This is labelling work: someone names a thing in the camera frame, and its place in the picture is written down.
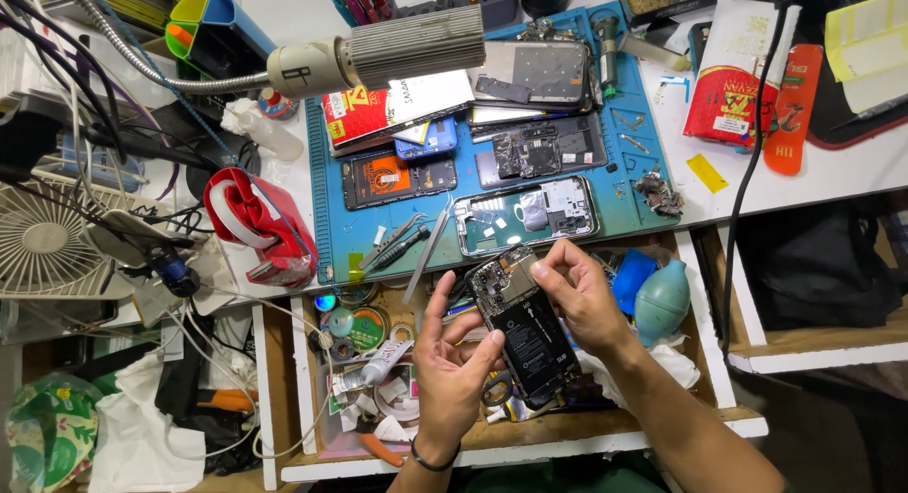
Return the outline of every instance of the fingernail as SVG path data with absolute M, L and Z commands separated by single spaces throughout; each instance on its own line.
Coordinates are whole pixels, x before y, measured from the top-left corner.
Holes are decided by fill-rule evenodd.
M 541 262 L 534 262 L 532 266 L 529 266 L 529 272 L 533 275 L 533 278 L 541 280 L 549 274 L 549 269 Z

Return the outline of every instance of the blue string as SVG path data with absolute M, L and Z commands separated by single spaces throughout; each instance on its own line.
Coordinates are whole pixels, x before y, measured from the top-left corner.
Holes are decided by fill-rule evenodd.
M 315 268 L 316 268 L 316 270 L 317 270 L 325 279 L 328 280 L 328 283 L 331 285 L 332 290 L 334 290 L 334 293 L 337 294 L 337 295 L 339 296 L 339 295 L 341 294 L 341 289 L 338 288 L 337 284 L 335 284 L 334 281 L 326 274 L 326 272 L 325 272 L 324 269 L 322 268 L 322 265 L 321 265 L 321 264 L 319 263 L 319 261 L 315 258 L 315 257 L 316 257 L 315 254 L 313 254 L 312 251 L 309 249 L 309 247 L 306 246 L 305 241 L 302 240 L 302 237 L 301 237 L 300 234 L 296 231 L 296 228 L 289 222 L 289 220 L 287 219 L 287 217 L 285 217 L 284 214 L 280 212 L 280 210 L 278 209 L 277 204 L 275 204 L 274 202 L 271 201 L 271 198 L 268 197 L 268 193 L 265 192 L 265 190 L 262 189 L 262 187 L 259 185 L 258 181 L 255 180 L 255 176 L 253 176 L 253 175 L 249 172 L 249 170 L 247 170 L 247 169 L 243 166 L 243 163 L 240 161 L 240 159 L 237 158 L 236 155 L 233 154 L 233 151 L 231 151 L 230 148 L 227 147 L 227 144 L 225 144 L 225 143 L 223 142 L 223 140 L 221 140 L 221 137 L 219 137 L 219 136 L 214 132 L 214 130 L 211 129 L 210 126 L 208 126 L 208 123 L 205 122 L 204 119 L 201 118 L 201 116 L 198 114 L 198 112 L 195 111 L 195 108 L 192 107 L 191 104 L 189 104 L 189 101 L 187 101 L 185 97 L 183 97 L 183 94 L 181 94 L 181 93 L 176 89 L 176 87 L 174 87 L 174 84 L 167 80 L 167 78 L 165 77 L 164 73 L 161 72 L 161 69 L 158 69 L 157 64 L 154 63 L 154 60 L 148 55 L 148 52 L 145 51 L 145 48 L 142 47 L 142 45 L 139 43 L 138 40 L 136 40 L 135 35 L 132 34 L 132 32 L 130 31 L 129 27 L 126 26 L 126 24 L 123 23 L 122 20 L 120 20 L 120 17 L 116 14 L 116 12 L 115 12 L 113 9 L 111 9 L 111 7 L 107 4 L 107 2 L 106 2 L 105 0 L 96 0 L 96 1 L 98 2 L 98 5 L 100 5 L 101 8 L 104 9 L 105 12 L 107 12 L 108 16 L 110 16 L 110 17 L 117 23 L 117 25 L 118 25 L 119 28 L 120 28 L 120 32 L 122 32 L 123 34 L 126 35 L 126 37 L 129 39 L 129 41 L 130 41 L 130 43 L 132 44 L 132 46 L 135 46 L 136 48 L 138 48 L 139 52 L 142 53 L 142 57 L 144 57 L 145 60 L 148 62 L 148 64 L 152 67 L 152 69 L 154 70 L 155 74 L 157 74 L 159 77 L 161 77 L 161 80 L 164 81 L 165 87 L 167 87 L 167 88 L 170 90 L 170 92 L 173 92 L 173 93 L 174 93 L 174 96 L 176 96 L 177 100 L 179 100 L 179 101 L 183 104 L 183 106 L 186 107 L 186 110 L 189 111 L 189 113 L 190 113 L 193 117 L 195 117 L 195 120 L 197 120 L 197 121 L 199 122 L 199 124 L 201 125 L 201 127 L 204 128 L 205 131 L 208 132 L 208 134 L 214 139 L 214 141 L 217 142 L 218 145 L 221 146 L 221 149 L 223 149 L 224 152 L 227 153 L 227 156 L 229 156 L 230 159 L 233 160 L 233 164 L 236 165 L 240 170 L 242 170 L 243 173 L 246 174 L 246 176 L 249 178 L 249 180 L 253 183 L 253 185 L 255 185 L 255 187 L 257 187 L 257 188 L 259 189 L 259 193 L 261 193 L 262 196 L 265 198 L 265 200 L 266 200 L 269 204 L 271 204 L 271 207 L 274 208 L 274 209 L 277 211 L 278 215 L 280 216 L 280 219 L 283 220 L 283 222 L 284 222 L 285 225 L 287 225 L 287 228 L 289 229 L 289 231 L 290 231 L 291 233 L 293 233 L 293 237 L 296 238 L 297 242 L 299 242 L 300 245 L 303 247 L 303 249 L 306 250 L 306 253 L 309 254 L 310 259 L 311 259 L 312 261 L 315 262 Z

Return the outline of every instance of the black bag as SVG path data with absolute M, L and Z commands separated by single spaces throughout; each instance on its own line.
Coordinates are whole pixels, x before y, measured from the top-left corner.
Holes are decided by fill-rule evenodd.
M 878 230 L 847 201 L 742 218 L 738 251 L 763 328 L 885 325 L 906 284 L 873 249 Z

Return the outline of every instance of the multicolored pen holder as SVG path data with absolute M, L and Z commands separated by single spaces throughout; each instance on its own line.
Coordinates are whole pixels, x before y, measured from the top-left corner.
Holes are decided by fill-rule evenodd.
M 262 72 L 277 48 L 233 0 L 180 0 L 165 40 L 176 58 L 212 79 Z

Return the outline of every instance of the white fan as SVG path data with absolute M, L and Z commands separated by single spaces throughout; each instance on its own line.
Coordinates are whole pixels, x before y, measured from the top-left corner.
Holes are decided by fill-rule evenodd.
M 35 180 L 22 184 L 53 200 L 74 205 L 69 198 L 74 179 L 34 173 L 60 193 Z M 119 191 L 103 187 L 92 186 L 91 190 L 103 210 L 129 210 L 139 200 L 128 194 L 123 200 Z M 130 296 L 131 285 L 112 274 L 111 261 L 79 240 L 81 218 L 72 209 L 0 184 L 0 299 Z

